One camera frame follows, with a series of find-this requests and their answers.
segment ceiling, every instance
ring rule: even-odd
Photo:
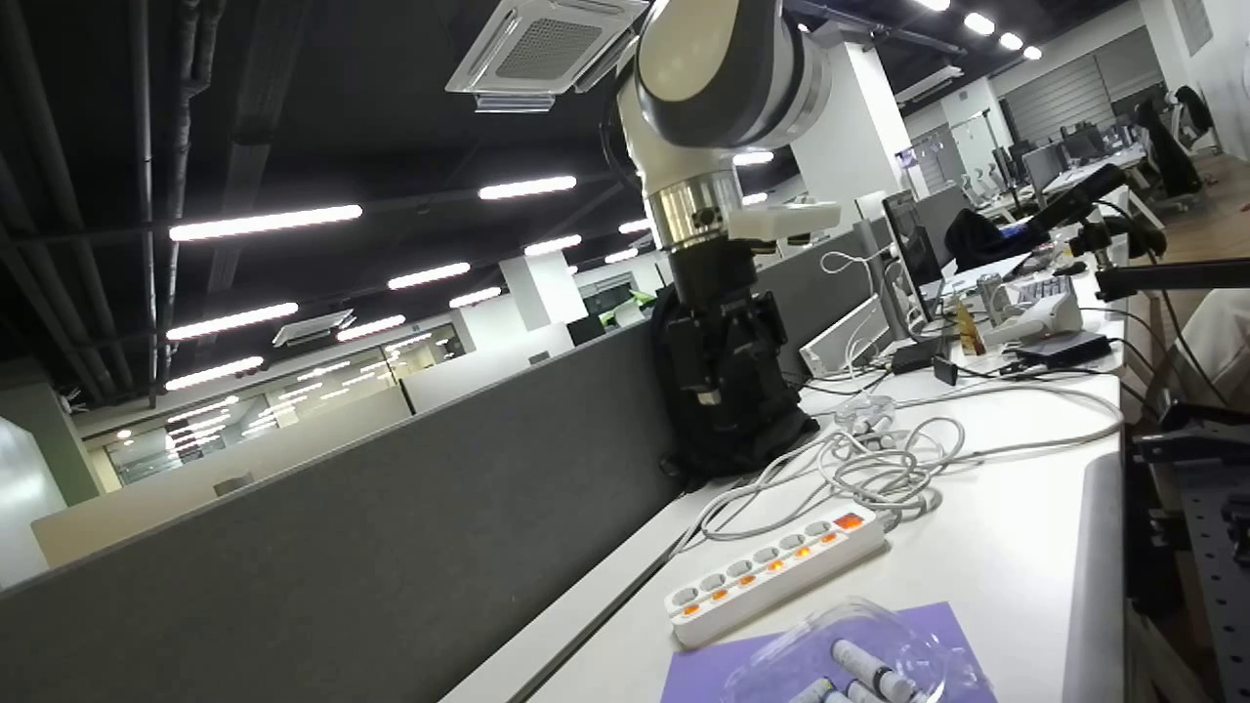
[[[0,13],[0,357],[37,350],[59,389],[120,401],[151,387],[141,74],[132,4],[16,0]],[[1000,27],[1043,44],[1112,0],[976,4]],[[211,83],[192,102],[188,181],[176,173],[179,27],[176,0],[150,4],[155,310],[176,281],[172,324],[218,310],[303,299],[305,311],[446,311],[455,292],[493,284],[498,262],[526,243],[580,230],[575,266],[599,266],[641,213],[636,181],[609,124],[609,87],[562,99],[547,118],[476,118],[442,87],[498,0],[231,0]],[[912,0],[793,0],[825,23],[864,16],[894,91],[925,79],[957,44],[969,74],[1012,53],[969,44],[960,13],[925,16]],[[575,173],[572,194],[485,207],[480,184]],[[793,176],[780,158],[747,173],[747,193]],[[162,221],[245,212],[368,202],[347,228],[235,247],[172,249]],[[473,262],[468,277],[388,292],[388,277]],[[274,327],[231,332],[172,350],[168,371],[262,350]]]

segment cubicle divider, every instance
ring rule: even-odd
[[[864,299],[825,249],[763,277],[793,349]],[[668,445],[618,332],[0,592],[0,700],[437,700],[676,496]]]

